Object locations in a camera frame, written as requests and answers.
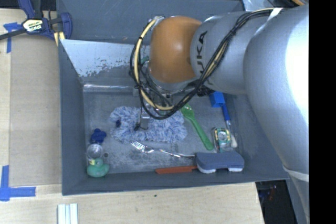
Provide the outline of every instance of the clamp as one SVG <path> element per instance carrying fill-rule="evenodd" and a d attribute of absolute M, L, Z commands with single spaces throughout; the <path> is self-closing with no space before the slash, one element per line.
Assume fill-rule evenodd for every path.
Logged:
<path fill-rule="evenodd" d="M 21 23 L 21 29 L 11 31 L 0 35 L 0 40 L 5 38 L 11 38 L 23 33 L 29 35 L 40 35 L 51 40 L 55 40 L 58 35 L 52 28 L 53 24 L 62 23 L 62 32 L 66 39 L 69 39 L 72 33 L 72 22 L 69 13 L 61 13 L 60 18 L 47 19 L 43 17 L 43 12 L 41 11 L 41 0 L 17 0 L 27 18 Z"/>

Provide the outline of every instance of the blue tape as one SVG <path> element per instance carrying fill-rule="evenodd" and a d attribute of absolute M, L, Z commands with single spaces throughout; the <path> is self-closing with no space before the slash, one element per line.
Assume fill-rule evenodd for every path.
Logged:
<path fill-rule="evenodd" d="M 20 30 L 23 29 L 21 24 L 18 23 L 9 23 L 9 24 L 4 24 L 4 28 L 8 32 L 12 32 L 13 30 Z M 9 37 L 7 39 L 7 53 L 10 53 L 12 51 L 12 38 Z"/>
<path fill-rule="evenodd" d="M 14 197 L 34 197 L 36 187 L 10 188 L 8 186 L 9 165 L 2 167 L 0 201 L 9 201 Z"/>

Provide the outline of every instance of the green object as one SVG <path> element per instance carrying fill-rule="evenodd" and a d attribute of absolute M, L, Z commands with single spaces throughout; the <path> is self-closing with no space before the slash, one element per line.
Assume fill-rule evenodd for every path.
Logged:
<path fill-rule="evenodd" d="M 145 63 L 146 61 L 149 60 L 149 56 L 145 56 L 141 59 L 141 64 Z"/>
<path fill-rule="evenodd" d="M 214 145 L 213 143 L 210 141 L 210 139 L 207 137 L 206 133 L 203 131 L 202 127 L 199 125 L 199 123 L 196 121 L 195 118 L 195 113 L 194 110 L 191 108 L 191 106 L 189 104 L 186 104 L 184 107 L 182 107 L 181 109 L 182 114 L 189 119 L 192 124 L 194 125 L 199 137 L 201 138 L 205 148 L 207 150 L 213 150 L 214 149 Z"/>
<path fill-rule="evenodd" d="M 92 177 L 102 177 L 108 173 L 110 166 L 105 164 L 103 159 L 97 158 L 90 161 L 89 166 L 86 168 L 86 172 Z"/>

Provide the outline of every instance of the plywood surface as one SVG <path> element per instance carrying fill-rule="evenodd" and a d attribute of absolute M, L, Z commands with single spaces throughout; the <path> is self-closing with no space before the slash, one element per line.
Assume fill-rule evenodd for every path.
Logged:
<path fill-rule="evenodd" d="M 4 23 L 24 19 L 21 10 L 0 9 L 0 34 Z M 85 224 L 264 223 L 254 183 L 62 196 L 56 45 L 20 37 L 7 54 L 6 44 L 0 41 L 0 165 L 9 164 L 10 186 L 37 188 L 36 197 L 0 201 L 0 223 L 57 223 L 57 205 L 72 203 Z"/>

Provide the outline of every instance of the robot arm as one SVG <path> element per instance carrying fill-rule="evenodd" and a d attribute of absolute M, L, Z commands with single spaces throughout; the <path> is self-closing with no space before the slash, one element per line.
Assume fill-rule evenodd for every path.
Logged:
<path fill-rule="evenodd" d="M 202 86 L 246 94 L 309 222 L 308 10 L 236 12 L 202 23 L 164 19 L 153 30 L 148 68 L 135 81 L 156 119 L 171 116 Z M 131 61 L 136 73 L 144 67 L 138 47 Z"/>

